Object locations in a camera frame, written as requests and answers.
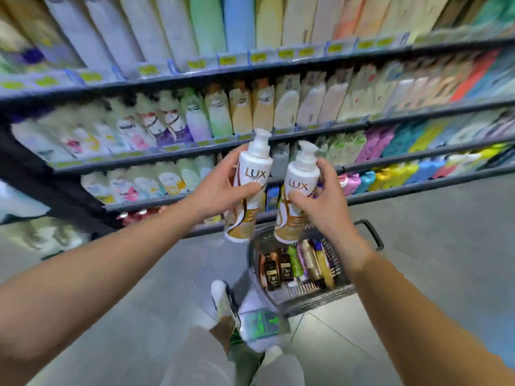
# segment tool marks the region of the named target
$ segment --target shower gel bottle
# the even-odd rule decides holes
[[[250,198],[243,199],[229,210],[226,219],[225,236],[233,242],[247,242],[254,232],[258,217],[260,201],[263,198],[266,181],[274,160],[270,157],[268,138],[272,136],[267,130],[257,129],[254,141],[249,143],[248,150],[240,153],[234,187],[247,183],[259,183],[261,191]]]
[[[318,147],[307,141],[299,141],[299,145],[301,149],[295,161],[288,165],[286,179],[281,188],[279,214],[275,223],[275,238],[284,244],[294,244],[299,241],[307,218],[305,212],[294,206],[288,199],[288,194],[291,191],[299,191],[311,198],[320,176],[315,156]]]

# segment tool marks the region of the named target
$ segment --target foot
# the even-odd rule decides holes
[[[235,329],[240,330],[241,321],[238,312],[228,294],[227,284],[223,280],[215,280],[211,285],[211,297],[216,308],[216,322],[223,317],[230,317],[234,320]]]

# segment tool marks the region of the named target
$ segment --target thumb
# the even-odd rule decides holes
[[[238,187],[233,187],[231,190],[231,198],[235,201],[241,200],[251,195],[256,195],[261,190],[259,183],[247,183]]]
[[[292,201],[296,207],[299,207],[301,210],[304,210],[306,213],[310,214],[314,199],[308,198],[306,195],[301,194],[299,191],[290,191],[288,194],[288,199],[290,199],[290,201]]]

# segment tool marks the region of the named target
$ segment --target white pants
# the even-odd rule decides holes
[[[166,370],[161,386],[234,386],[236,366],[207,329],[191,328],[190,335]],[[280,355],[262,365],[251,386],[304,386],[304,373],[293,355]]]

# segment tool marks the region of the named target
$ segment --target lux logo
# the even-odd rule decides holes
[[[245,176],[248,176],[254,180],[257,180],[260,177],[264,177],[266,179],[265,173],[266,173],[266,171],[259,171],[259,170],[256,170],[254,173],[254,169],[251,169],[250,173],[249,173],[249,168],[247,168],[247,170],[245,171]]]
[[[293,189],[302,189],[304,188],[307,191],[307,183],[301,183],[300,181],[295,182],[294,180],[290,180],[288,185]]]

